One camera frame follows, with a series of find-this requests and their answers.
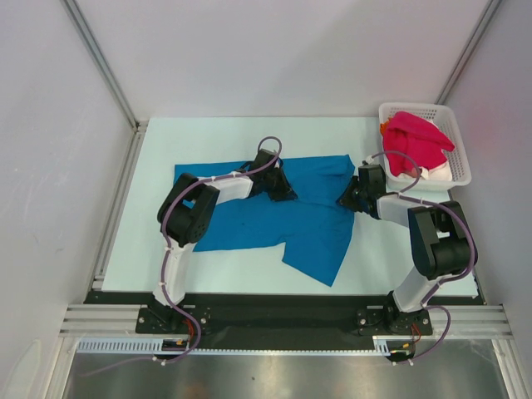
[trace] white plastic basket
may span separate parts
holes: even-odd
[[[388,118],[393,117],[398,111],[410,112],[428,121],[433,121],[438,129],[445,134],[455,145],[452,152],[444,151],[451,167],[452,181],[439,180],[419,180],[414,190],[440,191],[448,190],[457,185],[468,185],[471,182],[471,171],[467,162],[466,150],[458,129],[455,114],[448,106],[437,106],[434,104],[416,104],[408,102],[385,102],[379,106],[379,120],[384,123]],[[401,179],[392,175],[390,164],[386,156],[384,159],[384,170],[387,175],[387,183],[390,189],[400,190],[407,187],[412,178]]]

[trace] purple cable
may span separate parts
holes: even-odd
[[[411,189],[412,187],[414,187],[419,182],[419,180],[421,178],[421,168],[419,167],[419,165],[409,155],[403,154],[400,151],[384,150],[382,152],[376,153],[375,155],[372,155],[372,158],[375,159],[378,156],[387,155],[387,154],[400,155],[400,156],[408,159],[414,165],[414,168],[416,169],[416,172],[417,172],[417,176],[416,176],[416,179],[414,180],[414,182],[412,184],[408,185],[407,187],[405,187],[404,189],[399,191],[399,198],[402,198],[403,200],[406,200],[406,201],[414,202],[416,204],[423,204],[423,205],[426,204],[426,205],[434,206],[434,207],[437,207],[438,209],[441,209],[444,212],[446,212],[450,217],[453,218],[453,220],[455,222],[458,223],[460,228],[464,231],[465,239],[467,240],[467,243],[469,244],[469,248],[470,248],[470,257],[469,257],[469,263],[467,264],[467,268],[465,268],[465,270],[461,274],[459,274],[458,276],[443,278],[442,280],[440,280],[440,282],[438,282],[437,285],[432,287],[431,290],[421,300],[421,306],[423,308],[425,308],[427,310],[440,309],[443,312],[445,312],[446,315],[447,315],[447,324],[446,324],[445,329],[443,330],[443,333],[441,334],[440,338],[436,341],[436,343],[434,345],[432,345],[432,347],[430,349],[428,349],[427,351],[425,351],[422,354],[414,357],[415,359],[418,359],[420,357],[424,357],[425,355],[433,352],[438,347],[438,345],[440,345],[443,342],[443,340],[447,336],[447,333],[449,332],[449,328],[451,327],[451,313],[447,310],[447,308],[444,308],[443,306],[440,306],[440,305],[426,306],[426,304],[434,296],[434,294],[441,287],[441,285],[443,285],[445,283],[449,283],[450,281],[462,280],[469,273],[471,273],[471,271],[475,267],[475,241],[473,240],[473,236],[471,234],[471,231],[466,226],[464,221],[462,219],[460,219],[458,217],[458,215],[455,212],[453,212],[451,209],[447,208],[446,206],[444,206],[442,204],[437,204],[436,202],[430,202],[430,201],[425,201],[425,200],[412,198],[412,197],[406,197],[404,195],[401,195],[402,193],[404,193],[404,192],[408,191],[409,189]],[[407,364],[407,363],[409,363],[409,362],[408,361],[399,362],[399,364]]]
[[[197,332],[198,335],[196,336],[196,339],[195,339],[194,343],[192,345],[190,345],[187,350],[185,350],[183,353],[181,353],[178,357],[176,357],[176,358],[174,358],[172,360],[169,360],[169,361],[165,361],[165,364],[176,363],[179,360],[181,360],[182,358],[184,358],[185,356],[187,356],[189,353],[191,353],[192,351],[194,351],[198,347],[198,344],[200,343],[200,339],[201,339],[201,326],[198,323],[198,320],[196,320],[194,316],[192,316],[191,314],[187,313],[183,309],[179,308],[175,303],[173,303],[171,298],[170,298],[170,295],[168,294],[168,290],[166,289],[166,282],[165,282],[166,265],[168,264],[168,258],[170,257],[170,251],[171,251],[171,246],[172,246],[172,243],[170,241],[170,237],[168,236],[168,233],[166,232],[166,226],[168,225],[168,219],[170,218],[170,214],[172,213],[174,208],[177,206],[177,204],[191,190],[195,189],[199,185],[202,185],[202,184],[205,184],[205,183],[210,183],[212,181],[218,181],[218,180],[224,180],[224,179],[233,179],[235,177],[245,177],[245,176],[254,175],[255,173],[258,173],[258,172],[260,172],[262,170],[265,170],[265,169],[269,168],[271,165],[274,165],[277,162],[277,160],[278,160],[278,158],[279,158],[279,156],[281,154],[281,151],[283,150],[283,143],[281,143],[281,140],[278,139],[277,137],[269,135],[267,137],[264,137],[259,142],[259,146],[257,148],[257,151],[259,151],[261,149],[262,144],[266,140],[275,140],[279,144],[277,153],[275,153],[275,156],[266,165],[263,165],[260,168],[257,168],[257,169],[254,169],[254,170],[250,170],[250,171],[244,172],[244,173],[221,175],[221,176],[209,177],[207,179],[198,180],[198,181],[194,182],[192,185],[189,185],[186,189],[184,189],[172,201],[172,203],[168,207],[168,210],[166,210],[165,217],[163,218],[163,223],[161,224],[161,231],[162,231],[163,237],[165,237],[165,241],[166,241],[166,244],[167,244],[167,247],[168,247],[168,249],[165,252],[165,257],[163,258],[162,267],[160,268],[160,282],[161,282],[162,292],[163,292],[163,295],[165,296],[166,302],[168,302],[168,304],[176,312],[181,313],[183,316],[188,318],[195,325],[196,332]],[[132,359],[126,359],[126,360],[123,360],[121,362],[118,362],[118,363],[115,363],[115,364],[111,364],[110,366],[102,367],[102,368],[99,368],[99,369],[94,370],[92,372],[87,372],[87,373],[81,374],[81,377],[90,377],[90,376],[93,376],[93,375],[98,374],[100,372],[105,372],[105,371],[111,370],[111,369],[113,369],[115,367],[123,366],[123,365],[128,364],[128,363],[138,362],[140,360],[153,360],[153,357],[147,357],[147,356],[133,357]]]

